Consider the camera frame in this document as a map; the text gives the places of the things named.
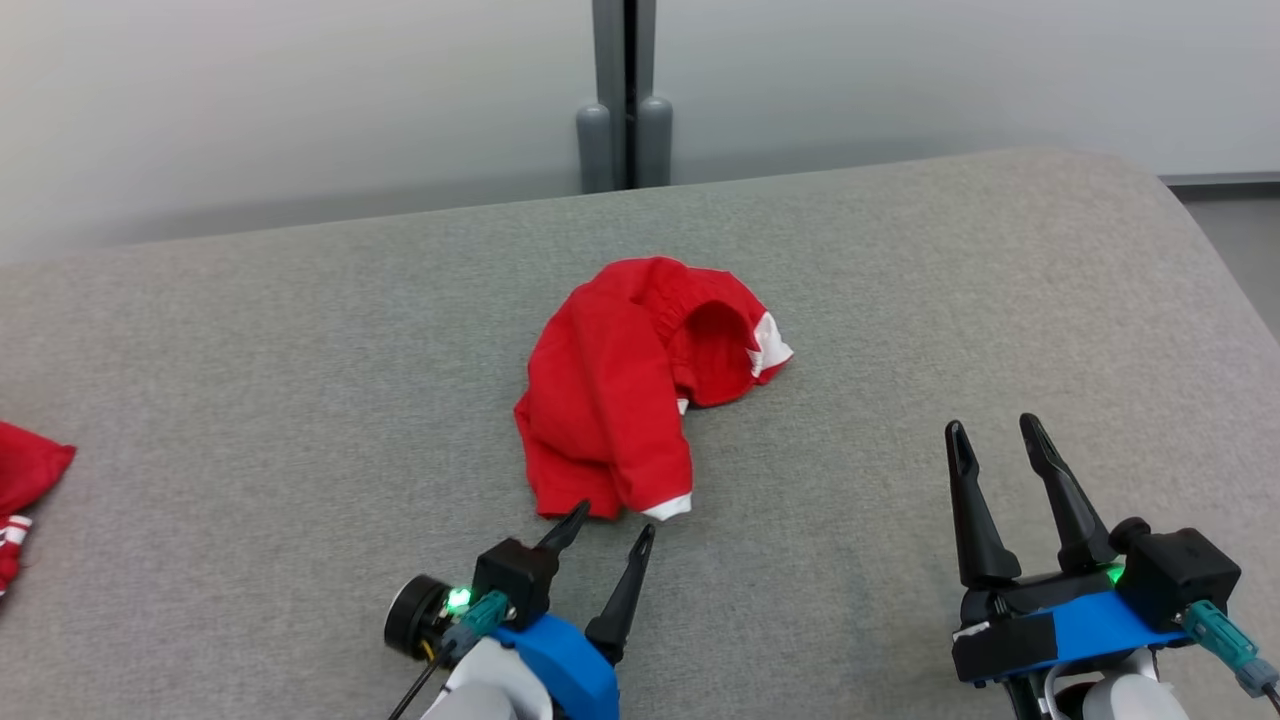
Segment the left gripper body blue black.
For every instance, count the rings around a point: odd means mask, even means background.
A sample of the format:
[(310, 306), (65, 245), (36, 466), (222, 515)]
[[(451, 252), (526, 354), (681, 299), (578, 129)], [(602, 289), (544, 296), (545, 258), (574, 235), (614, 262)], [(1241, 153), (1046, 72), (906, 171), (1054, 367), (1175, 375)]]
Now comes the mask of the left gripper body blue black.
[(416, 577), (396, 596), (385, 643), (426, 662), (392, 712), (403, 719), (434, 673), (445, 678), (425, 719), (618, 719), (614, 667), (576, 626), (543, 615), (518, 630), (499, 591)]

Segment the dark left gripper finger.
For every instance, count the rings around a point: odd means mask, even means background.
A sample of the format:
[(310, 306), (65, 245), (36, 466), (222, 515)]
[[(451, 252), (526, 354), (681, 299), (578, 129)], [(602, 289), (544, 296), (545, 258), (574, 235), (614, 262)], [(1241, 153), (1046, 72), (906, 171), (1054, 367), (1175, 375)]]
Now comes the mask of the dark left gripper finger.
[(585, 638), (611, 666), (617, 666), (625, 657), (655, 533), (654, 524), (646, 524), (641, 529), (604, 609), (585, 626)]
[(577, 538), (580, 530), (582, 529), (585, 521), (590, 516), (591, 503), (589, 500), (581, 500), (573, 509), (558, 520), (544, 534), (544, 537), (538, 542), (538, 552), (547, 557), (558, 557), (561, 552), (567, 550)]

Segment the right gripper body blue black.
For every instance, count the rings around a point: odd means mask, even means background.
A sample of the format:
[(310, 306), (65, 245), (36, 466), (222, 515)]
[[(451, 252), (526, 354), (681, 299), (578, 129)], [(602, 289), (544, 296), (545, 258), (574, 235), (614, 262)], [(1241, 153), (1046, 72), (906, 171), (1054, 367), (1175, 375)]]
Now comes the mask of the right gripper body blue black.
[(1147, 626), (1106, 571), (1038, 577), (1028, 584), (969, 589), (952, 637), (957, 679), (1007, 682), (1055, 666), (1101, 669), (1135, 650), (1184, 647), (1175, 626)]

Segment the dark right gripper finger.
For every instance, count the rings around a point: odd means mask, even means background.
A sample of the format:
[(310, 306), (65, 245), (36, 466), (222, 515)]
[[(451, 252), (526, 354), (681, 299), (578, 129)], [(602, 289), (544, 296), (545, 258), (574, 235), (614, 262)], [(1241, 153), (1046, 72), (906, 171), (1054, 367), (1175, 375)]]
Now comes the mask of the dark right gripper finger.
[(1107, 528), (1041, 419), (1024, 413), (1019, 427), (1030, 466), (1042, 479), (1050, 501), (1059, 534), (1060, 569), (1074, 573), (1112, 562), (1117, 552), (1108, 543)]
[(960, 420), (946, 425), (945, 442), (961, 585), (968, 589), (1011, 585), (1021, 575), (1021, 565), (1005, 548), (995, 525), (980, 491), (980, 465)]

